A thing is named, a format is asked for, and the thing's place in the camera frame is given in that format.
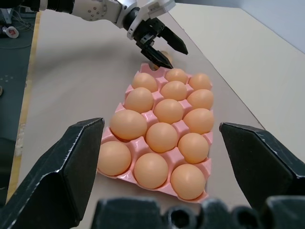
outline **floor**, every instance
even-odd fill
[[[35,18],[24,19],[24,21],[34,25]],[[25,28],[21,23],[24,22],[13,21],[13,25],[20,28],[18,38],[0,39],[0,85],[3,88],[3,94],[0,97],[0,207],[5,204],[9,189],[33,38],[33,28]]]

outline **wall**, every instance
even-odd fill
[[[242,8],[305,53],[304,0],[176,0],[176,2]]]

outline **egg tray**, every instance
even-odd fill
[[[168,83],[168,81],[165,79],[164,76],[169,70],[170,69],[160,67],[158,70],[152,71],[147,63],[143,63],[141,65],[140,73],[148,73],[149,75],[153,76],[158,85],[158,90],[156,92],[152,93],[153,99],[154,99],[152,110],[141,114],[141,115],[143,115],[143,117],[145,118],[145,120],[147,122],[147,129],[149,129],[153,124],[159,122],[157,117],[153,114],[153,110],[154,110],[155,106],[164,99],[163,96],[160,94],[160,90],[166,83]],[[187,74],[187,77],[188,77],[188,80],[187,80],[187,82],[188,82],[189,79],[191,78],[191,75]],[[193,88],[189,84],[186,84],[186,88],[187,88],[187,97],[188,97],[193,92]],[[133,90],[133,87],[131,85],[129,85],[127,88],[127,91],[125,92],[125,99],[132,90]],[[186,99],[179,101],[179,103],[182,105],[183,110],[184,110],[183,117],[193,109],[192,106],[187,102]],[[125,108],[124,108],[124,105],[120,103],[115,112],[118,112],[121,110],[125,110]],[[180,139],[182,136],[184,136],[185,134],[190,132],[188,126],[184,123],[183,120],[181,120],[177,123],[173,123],[172,126],[175,128],[175,130],[178,133],[178,139]],[[211,144],[213,142],[213,133],[209,132],[207,134],[204,134],[203,137],[207,140],[209,146],[211,146]],[[119,139],[118,137],[116,137],[111,132],[110,128],[107,127],[103,132],[101,144],[109,142],[109,141],[122,142],[129,148],[129,150],[132,154],[131,165],[126,172],[124,172],[123,174],[118,175],[118,176],[105,175],[99,169],[97,169],[97,171],[100,174],[103,174],[104,176],[107,176],[110,178],[122,179],[122,180],[134,183],[134,184],[142,187],[141,185],[138,184],[138,182],[136,181],[136,179],[133,175],[134,165],[135,165],[136,161],[142,155],[147,154],[147,153],[156,153],[156,152],[152,151],[149,148],[149,146],[146,144],[143,136],[141,136],[137,139],[131,140],[131,141],[126,141],[126,140],[122,140],[122,139]],[[151,191],[163,192],[163,193],[166,193],[166,194],[179,198],[170,183],[171,174],[174,171],[174,169],[177,168],[178,166],[183,165],[183,164],[188,164],[188,163],[185,161],[185,159],[184,159],[183,155],[180,153],[178,147],[175,147],[174,149],[167,151],[165,153],[157,153],[157,154],[161,155],[168,164],[167,180],[165,181],[165,183],[163,185],[161,185],[160,187],[155,188],[155,189],[147,189],[144,187],[142,187],[142,188],[151,190]],[[203,162],[198,163],[198,164],[193,164],[193,165],[198,167],[201,170],[201,172],[204,175],[205,180],[207,181],[208,177],[211,174],[211,166],[212,166],[211,159],[206,158]],[[208,194],[204,191],[199,197],[197,197],[196,199],[193,199],[193,200],[184,200],[181,198],[179,198],[179,199],[182,201],[185,201],[185,202],[200,203],[207,197],[208,197]]]

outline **egg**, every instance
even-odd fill
[[[181,199],[191,200],[203,193],[205,178],[199,168],[185,164],[173,171],[171,185]]]
[[[154,189],[167,180],[168,165],[165,159],[158,154],[144,154],[136,161],[133,174],[141,186]]]
[[[187,97],[187,101],[193,108],[205,108],[210,110],[214,103],[213,92],[207,89],[199,89],[194,91]]]
[[[206,74],[197,73],[192,78],[190,78],[189,85],[195,90],[212,88],[211,81]]]
[[[160,51],[160,52],[168,58],[168,60],[170,61],[171,64],[173,63],[173,58],[170,54],[168,54],[168,52],[166,52],[166,51]],[[155,64],[153,65],[153,68],[156,70],[159,69],[159,67]]]
[[[146,133],[147,123],[145,118],[138,112],[121,110],[114,113],[109,127],[117,137],[124,140],[133,140]]]
[[[184,135],[178,143],[178,148],[185,161],[191,164],[204,161],[209,153],[207,140],[197,133]]]
[[[157,82],[151,75],[147,73],[136,74],[132,82],[132,87],[134,89],[138,87],[144,87],[150,90],[150,92],[156,92],[158,90]]]
[[[97,168],[108,176],[117,176],[129,168],[131,160],[131,153],[122,142],[106,142],[101,145]]]
[[[124,107],[139,113],[148,112],[153,107],[152,93],[144,87],[138,87],[129,92]]]
[[[161,89],[160,94],[163,95],[164,99],[174,99],[176,101],[181,101],[186,99],[186,86],[180,81],[168,82]]]
[[[214,125],[213,113],[204,108],[190,111],[183,119],[191,133],[203,135],[212,130]]]
[[[169,70],[166,73],[165,78],[169,82],[180,81],[184,84],[186,84],[186,82],[187,82],[187,75],[185,74],[185,72],[182,69],[179,69],[179,68],[173,68],[173,69]]]
[[[168,123],[156,123],[146,133],[147,145],[157,153],[164,153],[177,146],[178,134]]]
[[[183,107],[176,100],[164,99],[156,105],[153,113],[159,122],[172,124],[182,120]]]

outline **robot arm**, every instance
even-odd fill
[[[175,6],[174,0],[152,0],[142,8],[137,7],[137,0],[14,0],[1,2],[0,8],[18,5],[34,11],[65,12],[87,21],[111,21],[126,29],[127,37],[135,40],[141,53],[159,67],[173,68],[167,57],[152,47],[156,37],[164,38],[176,51],[188,54],[184,42],[157,19]]]

